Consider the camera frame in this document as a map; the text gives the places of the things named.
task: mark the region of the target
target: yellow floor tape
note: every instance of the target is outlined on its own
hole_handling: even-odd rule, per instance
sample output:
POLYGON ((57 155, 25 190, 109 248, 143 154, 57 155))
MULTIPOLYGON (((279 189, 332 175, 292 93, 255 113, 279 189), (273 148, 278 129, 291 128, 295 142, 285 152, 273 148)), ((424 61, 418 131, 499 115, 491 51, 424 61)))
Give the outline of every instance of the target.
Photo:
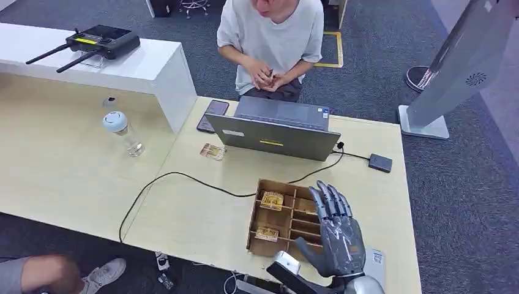
POLYGON ((342 38, 340 32, 324 32, 325 35, 335 35, 337 38, 337 64, 332 63, 316 63, 315 66, 321 67, 333 67, 336 69, 340 69, 344 65, 344 60, 342 56, 342 38))

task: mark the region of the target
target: white bottle cap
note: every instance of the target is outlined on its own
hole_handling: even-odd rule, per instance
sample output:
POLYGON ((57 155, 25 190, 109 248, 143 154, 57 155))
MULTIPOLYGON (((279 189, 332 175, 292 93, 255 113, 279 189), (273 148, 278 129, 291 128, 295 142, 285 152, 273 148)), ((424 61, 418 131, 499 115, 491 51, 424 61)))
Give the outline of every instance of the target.
POLYGON ((112 111, 103 118, 103 127, 112 133, 124 130, 126 126, 128 126, 128 119, 120 111, 112 111))

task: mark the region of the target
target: white counter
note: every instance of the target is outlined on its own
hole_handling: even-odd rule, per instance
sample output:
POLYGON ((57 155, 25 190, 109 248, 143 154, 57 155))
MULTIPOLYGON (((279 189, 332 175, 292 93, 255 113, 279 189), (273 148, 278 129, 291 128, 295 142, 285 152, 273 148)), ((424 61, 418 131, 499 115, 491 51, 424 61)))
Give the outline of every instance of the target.
POLYGON ((79 57, 69 49, 25 64, 64 44, 73 33, 0 23, 0 36, 11 40, 9 46, 0 46, 0 72, 153 94, 173 132, 180 130, 197 98, 181 43, 141 39, 140 47, 119 59, 106 60, 101 69, 78 64, 56 73, 56 69, 79 57))

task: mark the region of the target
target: card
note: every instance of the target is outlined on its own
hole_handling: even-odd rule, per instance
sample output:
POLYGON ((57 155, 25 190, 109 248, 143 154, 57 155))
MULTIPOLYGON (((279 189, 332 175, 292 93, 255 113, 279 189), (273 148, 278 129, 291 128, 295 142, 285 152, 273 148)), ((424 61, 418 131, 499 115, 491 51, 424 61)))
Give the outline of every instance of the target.
POLYGON ((273 228, 259 227, 256 230, 256 239, 262 239, 270 242, 277 242, 279 231, 273 228))
POLYGON ((260 207, 281 211, 283 206, 283 194, 278 192, 263 192, 260 207))
POLYGON ((206 143, 204 148, 202 148, 200 151, 200 155, 212 158, 217 161, 222 161, 223 157, 225 156, 225 152, 226 150, 223 148, 206 143))

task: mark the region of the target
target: robotic hand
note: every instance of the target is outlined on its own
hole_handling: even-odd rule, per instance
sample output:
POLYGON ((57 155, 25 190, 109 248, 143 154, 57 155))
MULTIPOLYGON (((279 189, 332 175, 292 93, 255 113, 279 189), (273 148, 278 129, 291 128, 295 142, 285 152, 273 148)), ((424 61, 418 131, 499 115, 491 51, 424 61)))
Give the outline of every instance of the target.
POLYGON ((299 262, 283 251, 267 271, 297 294, 383 294, 379 282, 364 274, 364 241, 346 197, 322 181, 317 181, 317 186, 309 189, 321 223, 323 254, 313 252, 303 238, 296 244, 321 276, 333 277, 332 284, 323 287, 303 279, 298 275, 299 262))
POLYGON ((363 274, 366 250, 346 197, 322 181, 317 181, 317 186, 319 189, 309 189, 321 223, 324 255, 316 255, 303 238, 296 240, 299 250, 323 277, 363 274))

